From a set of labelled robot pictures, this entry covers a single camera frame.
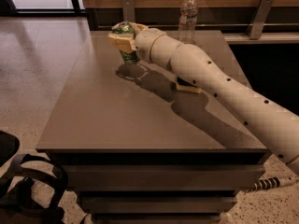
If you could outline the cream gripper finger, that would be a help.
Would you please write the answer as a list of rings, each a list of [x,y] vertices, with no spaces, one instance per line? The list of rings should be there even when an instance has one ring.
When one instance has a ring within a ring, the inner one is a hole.
[[[135,51],[135,40],[132,34],[109,34],[110,43],[118,50],[132,53]]]
[[[148,26],[145,24],[141,24],[141,23],[135,23],[135,22],[131,22],[130,24],[132,25],[132,27],[134,28],[136,33],[140,33],[143,30],[147,30]]]

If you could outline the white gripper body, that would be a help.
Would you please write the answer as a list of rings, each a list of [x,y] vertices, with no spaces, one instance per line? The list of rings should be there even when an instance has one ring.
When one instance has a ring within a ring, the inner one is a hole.
[[[155,41],[166,35],[166,32],[157,28],[149,28],[142,30],[135,37],[135,52],[139,59],[150,63],[151,62],[151,48]]]

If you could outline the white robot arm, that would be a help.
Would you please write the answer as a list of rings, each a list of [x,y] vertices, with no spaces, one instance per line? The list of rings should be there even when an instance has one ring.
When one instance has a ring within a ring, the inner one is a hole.
[[[155,63],[194,87],[216,96],[247,129],[295,174],[299,174],[299,118],[221,71],[199,47],[157,28],[129,21],[114,25],[111,44]]]

